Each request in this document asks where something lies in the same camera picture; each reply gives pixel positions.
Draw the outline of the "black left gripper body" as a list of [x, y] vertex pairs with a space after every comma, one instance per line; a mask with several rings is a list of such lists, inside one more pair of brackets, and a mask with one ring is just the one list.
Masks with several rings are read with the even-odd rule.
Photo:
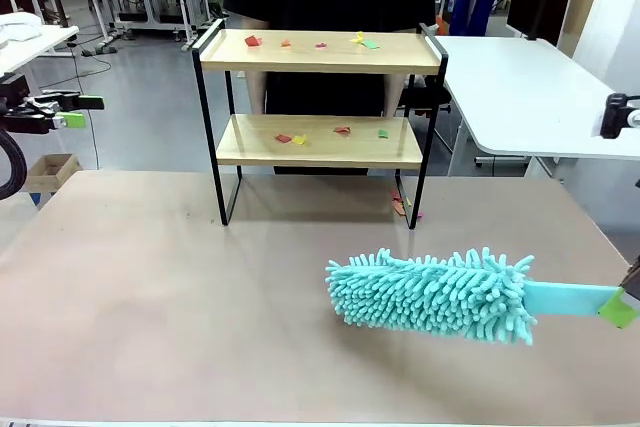
[[26, 101], [10, 106], [1, 100], [1, 128], [13, 133], [48, 133], [55, 130], [55, 112], [46, 106]]

